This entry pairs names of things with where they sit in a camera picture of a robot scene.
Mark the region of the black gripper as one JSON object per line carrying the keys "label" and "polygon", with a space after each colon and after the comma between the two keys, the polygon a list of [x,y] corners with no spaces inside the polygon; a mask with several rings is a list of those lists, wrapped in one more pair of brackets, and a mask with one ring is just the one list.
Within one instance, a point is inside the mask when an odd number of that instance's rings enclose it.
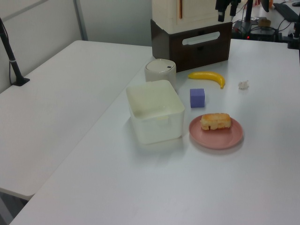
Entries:
{"label": "black gripper", "polygon": [[229,5],[230,8],[230,16],[236,16],[236,7],[241,3],[241,0],[216,0],[215,9],[218,11],[218,21],[224,22],[225,19],[225,11]]}

